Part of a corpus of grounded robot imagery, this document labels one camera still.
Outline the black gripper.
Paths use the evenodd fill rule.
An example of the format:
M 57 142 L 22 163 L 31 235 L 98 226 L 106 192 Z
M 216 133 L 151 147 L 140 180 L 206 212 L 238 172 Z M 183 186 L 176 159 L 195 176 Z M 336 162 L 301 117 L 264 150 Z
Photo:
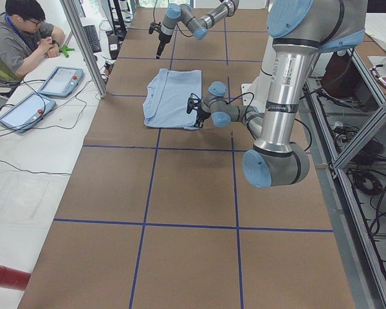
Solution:
M 205 120 L 210 118 L 211 114 L 204 112 L 202 110 L 197 111 L 197 117 L 196 117 L 196 122 L 194 124 L 194 127 L 196 128 L 203 128 Z
M 158 49 L 156 52 L 156 59 L 160 59 L 160 57 L 165 49 L 165 44 L 170 43 L 170 35 L 167 35 L 166 33 L 160 32 L 158 38 L 159 38 L 160 43 L 158 45 Z

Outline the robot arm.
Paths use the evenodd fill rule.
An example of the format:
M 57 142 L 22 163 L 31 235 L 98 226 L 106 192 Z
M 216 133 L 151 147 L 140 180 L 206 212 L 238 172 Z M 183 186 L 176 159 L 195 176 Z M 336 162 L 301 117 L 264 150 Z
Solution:
M 239 1 L 221 1 L 221 4 L 209 13 L 198 18 L 194 15 L 189 5 L 177 5 L 170 3 L 165 11 L 165 16 L 161 23 L 151 23 L 149 33 L 153 31 L 159 33 L 159 45 L 156 52 L 156 59 L 160 59 L 165 45 L 170 43 L 179 22 L 183 23 L 197 40 L 202 40 L 216 23 L 226 17 L 235 14 L 239 7 Z
M 242 167 L 252 186 L 291 185 L 307 176 L 307 154 L 290 140 L 303 85 L 321 53 L 362 42 L 366 12 L 366 1 L 275 1 L 267 20 L 275 60 L 264 113 L 227 104 L 222 82 L 213 82 L 200 100 L 189 98 L 196 127 L 211 118 L 216 127 L 241 122 L 251 132 L 255 141 Z

